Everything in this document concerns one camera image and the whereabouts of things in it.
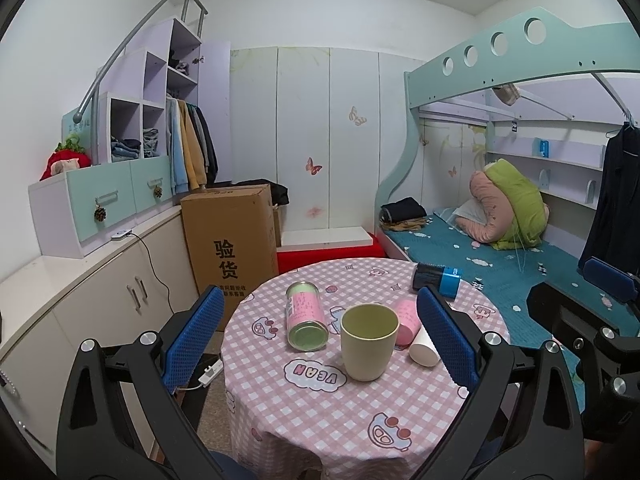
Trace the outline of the pink green tin can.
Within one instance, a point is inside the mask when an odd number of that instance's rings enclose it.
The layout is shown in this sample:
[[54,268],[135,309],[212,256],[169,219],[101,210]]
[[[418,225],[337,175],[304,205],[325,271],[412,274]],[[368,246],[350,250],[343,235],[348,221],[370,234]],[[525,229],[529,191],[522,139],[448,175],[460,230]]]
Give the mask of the pink green tin can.
[[288,344],[300,352],[313,352],[326,346],[329,331],[315,284],[295,282],[286,290],[285,325]]

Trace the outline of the black blue cylindrical can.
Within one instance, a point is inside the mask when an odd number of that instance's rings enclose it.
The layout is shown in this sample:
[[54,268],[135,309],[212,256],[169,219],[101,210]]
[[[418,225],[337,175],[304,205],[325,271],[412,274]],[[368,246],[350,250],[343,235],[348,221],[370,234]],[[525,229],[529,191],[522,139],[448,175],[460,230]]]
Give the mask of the black blue cylindrical can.
[[444,298],[454,300],[460,281],[461,272],[457,268],[419,262],[413,272],[412,289],[418,292],[427,285],[433,285]]

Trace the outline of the red storage box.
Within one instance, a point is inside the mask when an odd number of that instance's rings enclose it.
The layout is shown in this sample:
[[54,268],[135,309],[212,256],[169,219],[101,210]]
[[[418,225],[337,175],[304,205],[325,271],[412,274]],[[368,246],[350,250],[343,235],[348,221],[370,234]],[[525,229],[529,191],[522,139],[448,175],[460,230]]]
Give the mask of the red storage box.
[[385,258],[386,252],[380,241],[372,234],[368,234],[367,245],[341,244],[321,248],[304,248],[277,252],[278,268],[281,274],[290,272],[303,266],[348,258]]

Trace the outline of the dark hanging garment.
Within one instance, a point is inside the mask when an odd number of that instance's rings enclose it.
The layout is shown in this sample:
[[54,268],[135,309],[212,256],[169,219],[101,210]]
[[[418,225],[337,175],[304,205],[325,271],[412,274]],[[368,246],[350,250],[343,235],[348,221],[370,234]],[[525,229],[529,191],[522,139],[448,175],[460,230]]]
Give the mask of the dark hanging garment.
[[578,260],[580,274],[591,258],[639,274],[639,129],[625,122],[608,140],[596,214]]

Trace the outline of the cream green plastic cup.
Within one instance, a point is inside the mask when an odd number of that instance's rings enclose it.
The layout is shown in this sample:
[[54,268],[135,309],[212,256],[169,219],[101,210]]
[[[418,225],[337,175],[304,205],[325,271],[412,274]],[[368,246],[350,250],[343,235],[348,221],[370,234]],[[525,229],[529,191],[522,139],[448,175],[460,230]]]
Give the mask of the cream green plastic cup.
[[398,317],[382,304],[358,304],[341,319],[341,352],[347,375],[356,382],[374,382],[386,371],[394,352]]

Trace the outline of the white paper cup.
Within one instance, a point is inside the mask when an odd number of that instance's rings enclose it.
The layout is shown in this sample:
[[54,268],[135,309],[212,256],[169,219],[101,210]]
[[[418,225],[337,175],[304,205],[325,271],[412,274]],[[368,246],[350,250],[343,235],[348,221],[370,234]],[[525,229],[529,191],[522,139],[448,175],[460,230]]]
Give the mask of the white paper cup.
[[409,356],[416,364],[432,368],[440,362],[440,356],[424,327],[421,327],[409,346]]

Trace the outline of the white pillow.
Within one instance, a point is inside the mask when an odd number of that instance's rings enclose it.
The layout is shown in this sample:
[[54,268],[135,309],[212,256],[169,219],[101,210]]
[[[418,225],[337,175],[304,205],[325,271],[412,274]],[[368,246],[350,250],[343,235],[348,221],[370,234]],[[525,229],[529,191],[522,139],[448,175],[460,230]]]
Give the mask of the white pillow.
[[479,223],[484,226],[487,223],[486,212],[482,203],[474,197],[457,207],[452,213],[454,216]]

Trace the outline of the white low cabinet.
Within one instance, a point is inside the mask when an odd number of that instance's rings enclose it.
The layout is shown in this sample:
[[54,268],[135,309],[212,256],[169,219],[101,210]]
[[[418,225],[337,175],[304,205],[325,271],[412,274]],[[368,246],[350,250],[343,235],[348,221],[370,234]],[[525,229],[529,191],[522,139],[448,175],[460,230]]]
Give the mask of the white low cabinet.
[[1,400],[48,466],[80,344],[130,344],[196,298],[177,207],[86,258],[39,257],[2,282]]

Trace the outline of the blue bottle on shelf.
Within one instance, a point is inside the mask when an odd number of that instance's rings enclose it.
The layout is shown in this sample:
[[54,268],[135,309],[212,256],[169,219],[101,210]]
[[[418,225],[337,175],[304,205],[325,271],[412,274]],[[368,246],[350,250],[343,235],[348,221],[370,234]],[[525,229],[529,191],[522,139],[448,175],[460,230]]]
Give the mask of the blue bottle on shelf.
[[532,143],[532,155],[539,158],[550,157],[550,144],[546,139],[535,138]]

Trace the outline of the folded jeans in cubby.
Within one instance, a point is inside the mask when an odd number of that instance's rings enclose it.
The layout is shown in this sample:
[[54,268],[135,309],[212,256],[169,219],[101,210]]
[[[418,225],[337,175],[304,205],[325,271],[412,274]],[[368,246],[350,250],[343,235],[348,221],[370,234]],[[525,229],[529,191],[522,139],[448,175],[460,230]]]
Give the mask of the folded jeans in cubby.
[[111,159],[113,162],[128,162],[139,158],[153,158],[158,155],[157,128],[144,129],[142,140],[111,137]]

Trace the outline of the teal bunk bed frame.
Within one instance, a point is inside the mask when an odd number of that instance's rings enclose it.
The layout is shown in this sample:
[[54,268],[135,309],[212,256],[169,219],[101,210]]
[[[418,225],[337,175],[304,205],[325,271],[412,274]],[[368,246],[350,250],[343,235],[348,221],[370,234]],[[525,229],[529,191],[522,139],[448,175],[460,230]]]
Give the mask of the teal bunk bed frame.
[[[549,138],[602,145],[625,122],[639,129],[639,37],[627,23],[573,27],[536,8],[406,73],[405,97],[406,146],[375,200],[393,200],[422,157],[424,206],[462,232],[452,213],[471,198],[472,174],[491,163],[486,144],[492,122],[522,122],[526,133],[544,128]],[[579,273],[597,209],[540,194],[549,209],[541,243],[576,258]],[[473,287],[462,277],[461,284]],[[502,318],[488,301],[478,316]]]

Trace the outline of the white power strip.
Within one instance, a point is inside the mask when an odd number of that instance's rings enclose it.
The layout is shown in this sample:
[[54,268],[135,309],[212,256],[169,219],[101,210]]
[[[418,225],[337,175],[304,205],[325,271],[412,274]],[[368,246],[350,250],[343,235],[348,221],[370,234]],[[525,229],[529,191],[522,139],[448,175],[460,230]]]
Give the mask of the white power strip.
[[207,388],[210,383],[216,379],[224,370],[224,363],[221,360],[216,361],[214,364],[209,365],[198,378],[198,384],[193,387],[180,387],[179,391],[187,392],[194,391],[201,388]]

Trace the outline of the pink plastic cup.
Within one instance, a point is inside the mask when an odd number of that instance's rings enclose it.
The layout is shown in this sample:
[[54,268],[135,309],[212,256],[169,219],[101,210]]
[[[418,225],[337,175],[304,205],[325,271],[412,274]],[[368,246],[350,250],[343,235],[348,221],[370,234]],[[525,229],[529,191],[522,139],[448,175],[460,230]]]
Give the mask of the pink plastic cup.
[[405,297],[398,299],[393,304],[393,310],[399,322],[396,344],[398,347],[408,347],[412,344],[422,326],[418,312],[416,312],[416,298]]

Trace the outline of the black clothes behind box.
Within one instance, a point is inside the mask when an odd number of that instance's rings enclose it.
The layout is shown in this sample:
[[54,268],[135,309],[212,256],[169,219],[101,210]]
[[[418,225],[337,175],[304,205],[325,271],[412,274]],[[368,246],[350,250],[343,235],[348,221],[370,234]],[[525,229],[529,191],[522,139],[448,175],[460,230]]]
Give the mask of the black clothes behind box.
[[288,188],[283,184],[270,181],[268,179],[250,179],[240,182],[233,182],[231,186],[256,186],[268,185],[271,193],[271,203],[273,206],[286,206],[290,203]]

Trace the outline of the grey metal handrail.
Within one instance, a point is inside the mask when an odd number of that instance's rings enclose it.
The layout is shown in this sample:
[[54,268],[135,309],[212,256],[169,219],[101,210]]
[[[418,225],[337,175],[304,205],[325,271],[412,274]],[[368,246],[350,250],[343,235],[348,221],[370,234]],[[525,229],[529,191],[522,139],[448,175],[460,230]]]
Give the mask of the grey metal handrail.
[[[142,16],[142,18],[140,18],[140,21],[138,21],[137,24],[134,25],[130,32],[128,32],[125,38],[119,43],[116,49],[108,57],[102,67],[96,72],[96,76],[94,77],[92,84],[90,84],[86,94],[79,103],[78,109],[76,110],[75,114],[73,114],[74,124],[80,123],[81,119],[84,117],[85,111],[89,107],[89,104],[92,104],[93,106],[96,106],[96,104],[98,104],[100,84],[102,84],[104,77],[111,70],[117,59],[122,55],[122,52],[126,50],[128,44],[130,44],[131,40],[134,39],[134,36],[136,36],[137,33],[140,32],[140,30],[146,24],[148,24],[148,21],[155,14],[157,14],[157,12],[169,1],[170,0],[157,1],[157,3],[155,3],[155,6],[152,6],[152,8],[148,12],[146,12]],[[204,6],[204,3],[201,2],[201,0],[183,0],[180,20],[183,22],[186,21],[186,16],[188,15],[191,1],[193,1],[194,4],[200,9],[200,16],[198,17],[198,27],[196,28],[196,36],[201,37],[204,27],[204,20],[206,18],[206,15],[208,14],[208,10],[206,6]]]

